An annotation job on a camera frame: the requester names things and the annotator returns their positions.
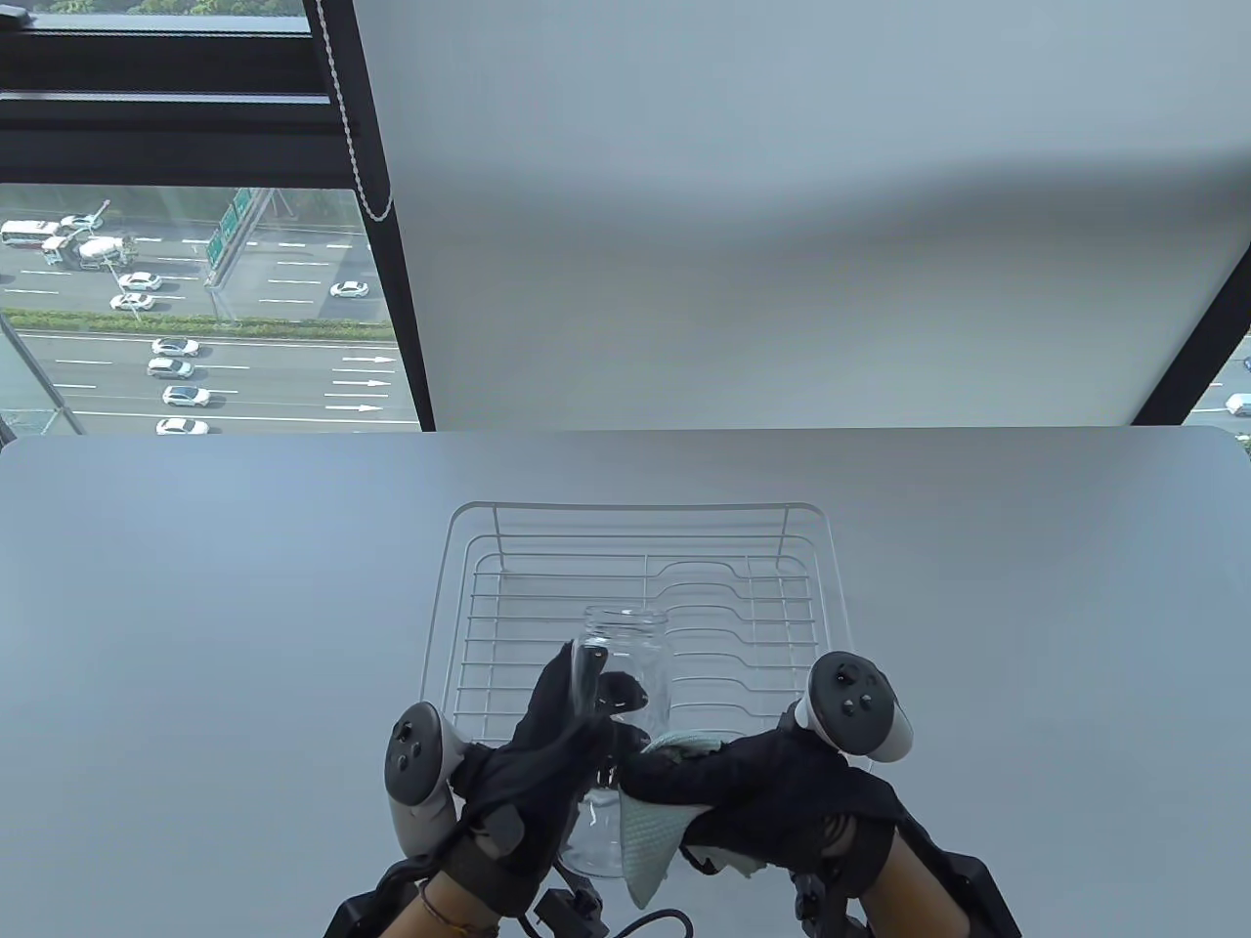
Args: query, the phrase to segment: clear glass jar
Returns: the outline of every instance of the clear glass jar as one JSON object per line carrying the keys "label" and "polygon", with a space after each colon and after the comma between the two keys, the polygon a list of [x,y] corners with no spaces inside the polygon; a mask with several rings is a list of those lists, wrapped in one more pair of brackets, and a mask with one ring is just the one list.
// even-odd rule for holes
{"label": "clear glass jar", "polygon": [[[573,710],[608,713],[639,730],[639,743],[669,728],[668,617],[656,609],[587,607],[573,643]],[[622,875],[620,805],[608,765],[578,805],[578,820],[560,859],[583,875]]]}

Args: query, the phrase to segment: hedge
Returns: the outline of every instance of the hedge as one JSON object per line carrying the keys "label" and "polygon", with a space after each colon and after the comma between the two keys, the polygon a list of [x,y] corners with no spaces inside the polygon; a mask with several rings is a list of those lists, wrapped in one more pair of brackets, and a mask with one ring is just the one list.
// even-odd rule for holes
{"label": "hedge", "polygon": [[3,309],[0,315],[18,331],[125,333],[129,335],[236,335],[261,339],[349,339],[395,341],[390,323],[354,319],[240,319],[219,323],[208,316],[99,315],[31,309]]}

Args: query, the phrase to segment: cable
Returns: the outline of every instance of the cable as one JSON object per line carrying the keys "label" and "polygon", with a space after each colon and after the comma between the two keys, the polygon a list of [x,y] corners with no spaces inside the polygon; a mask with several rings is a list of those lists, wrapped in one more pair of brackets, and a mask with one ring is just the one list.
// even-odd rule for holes
{"label": "cable", "polygon": [[[649,925],[653,922],[659,922],[662,918],[677,919],[678,922],[682,923],[682,928],[684,932],[683,938],[696,938],[696,925],[691,920],[691,917],[682,909],[657,909],[656,912],[648,912],[646,915],[639,915],[638,918],[636,918],[622,930],[614,934],[613,938],[629,938],[629,935],[634,934],[634,932],[637,932],[643,925]],[[517,923],[522,927],[522,930],[525,932],[527,938],[543,938],[543,935],[539,934],[538,929],[534,928],[534,925],[525,915],[518,915]]]}
{"label": "cable", "polygon": [[343,103],[343,88],[339,86],[339,69],[334,64],[334,51],[330,49],[330,30],[325,25],[325,10],[322,9],[322,0],[317,0],[317,18],[322,26],[322,39],[325,43],[325,60],[330,66],[330,84],[334,85],[334,99],[339,105],[339,119],[343,120],[343,139],[348,141],[348,160],[352,163],[352,178],[357,181],[357,198],[360,199],[360,208],[365,210],[374,221],[382,223],[390,215],[394,204],[394,193],[387,193],[387,206],[382,213],[375,213],[369,205],[365,195],[365,186],[360,181],[360,168],[357,166],[357,146],[352,143],[352,128],[348,125],[348,106]]}

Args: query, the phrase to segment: forearm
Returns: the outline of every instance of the forearm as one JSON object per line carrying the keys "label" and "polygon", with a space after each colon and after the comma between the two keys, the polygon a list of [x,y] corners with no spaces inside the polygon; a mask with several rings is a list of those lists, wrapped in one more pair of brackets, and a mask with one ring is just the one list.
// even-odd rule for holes
{"label": "forearm", "polygon": [[[427,884],[425,898],[439,914],[458,925],[483,929],[499,924],[499,915],[443,873],[437,874]],[[434,918],[420,899],[414,899],[388,925],[382,938],[458,938],[458,935],[455,929]]]}
{"label": "forearm", "polygon": [[967,938],[968,915],[894,834],[891,855],[861,897],[876,938]]}

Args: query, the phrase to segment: white car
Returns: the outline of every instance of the white car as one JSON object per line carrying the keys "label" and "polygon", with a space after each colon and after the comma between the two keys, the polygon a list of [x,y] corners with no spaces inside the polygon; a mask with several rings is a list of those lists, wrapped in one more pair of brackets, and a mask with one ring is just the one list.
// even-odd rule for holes
{"label": "white car", "polygon": [[166,416],[156,421],[158,436],[200,436],[209,431],[209,425],[203,420],[191,420],[185,416]]}
{"label": "white car", "polygon": [[61,219],[61,228],[74,231],[95,231],[104,224],[101,215],[66,215]]}
{"label": "white car", "polygon": [[195,358],[200,343],[195,339],[153,339],[153,354],[161,358]]}
{"label": "white car", "polygon": [[203,408],[213,400],[213,394],[204,388],[171,384],[161,391],[160,399],[173,408]]}
{"label": "white car", "polygon": [[148,363],[148,374],[153,378],[190,378],[195,374],[195,365],[190,361],[180,361],[176,358],[154,358]]}
{"label": "white car", "polygon": [[161,283],[159,274],[148,274],[143,270],[136,270],[133,274],[123,274],[118,278],[118,286],[126,293],[151,293],[153,290],[159,290]]}
{"label": "white car", "polygon": [[360,280],[344,280],[342,284],[335,284],[330,288],[330,295],[345,300],[360,299],[369,295],[369,284],[364,284]]}
{"label": "white car", "polygon": [[114,309],[124,309],[133,313],[136,309],[151,309],[153,298],[151,294],[146,293],[119,293],[109,300],[109,305]]}

